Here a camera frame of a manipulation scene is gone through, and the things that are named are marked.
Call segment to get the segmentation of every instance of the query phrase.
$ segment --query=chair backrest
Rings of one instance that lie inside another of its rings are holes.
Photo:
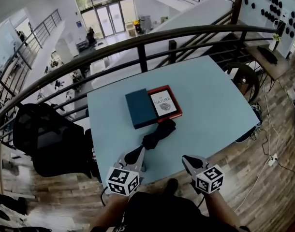
[[[14,146],[33,155],[35,150],[84,138],[84,130],[61,116],[48,104],[24,104],[18,111],[13,128]]]

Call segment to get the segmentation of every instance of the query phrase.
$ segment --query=shoe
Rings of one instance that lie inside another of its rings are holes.
[[[178,188],[178,181],[177,179],[169,179],[167,182],[167,186],[163,191],[163,195],[171,196],[177,191]]]

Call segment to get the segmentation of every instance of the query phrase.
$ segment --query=potted plant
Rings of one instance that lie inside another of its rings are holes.
[[[273,51],[273,50],[274,50],[274,47],[275,47],[275,44],[276,44],[278,41],[280,41],[280,40],[281,40],[281,37],[280,37],[277,33],[273,34],[273,40],[272,40],[272,42],[271,42],[270,45],[269,45],[269,49],[270,49],[271,51]]]

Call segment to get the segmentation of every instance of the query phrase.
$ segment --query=wooden floor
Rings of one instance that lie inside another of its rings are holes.
[[[280,79],[285,89],[289,88],[293,81],[295,68]],[[280,135],[279,162],[295,170],[294,107],[279,83],[267,93],[267,99],[273,125]],[[267,108],[262,90],[257,102],[263,110],[264,121],[261,129],[268,131]],[[267,161],[262,150],[262,143],[266,141],[265,132],[258,133],[256,138],[255,141],[233,143],[210,157],[212,163],[219,164],[225,171],[221,193],[234,210],[244,200]],[[276,133],[271,129],[270,154],[276,152],[277,140]],[[98,181],[90,180],[82,174],[44,178],[36,174],[31,162],[21,159],[16,162],[19,164],[20,175],[16,177],[4,171],[5,188],[36,195],[37,200],[29,200],[31,211],[25,217],[2,207],[11,216],[12,221],[0,220],[0,224],[19,226],[23,224],[19,218],[23,218],[27,226],[42,226],[58,232],[88,229],[89,222],[102,208],[100,193],[103,188]],[[172,177],[179,180],[178,196],[193,200],[196,204],[200,202],[202,196],[195,194],[189,185],[190,177],[185,171]],[[160,180],[146,189],[161,188],[165,182],[166,179]],[[207,213],[205,203],[202,204],[201,210],[204,214]],[[236,212],[242,224],[248,226],[251,231],[286,231],[295,220],[295,174],[277,164],[273,167],[266,165],[256,186]]]

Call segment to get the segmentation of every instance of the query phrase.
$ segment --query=book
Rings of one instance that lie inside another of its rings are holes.
[[[167,118],[182,116],[182,110],[169,85],[148,90],[147,92],[153,104],[158,123]]]
[[[157,122],[157,115],[146,89],[129,93],[125,97],[135,129]]]

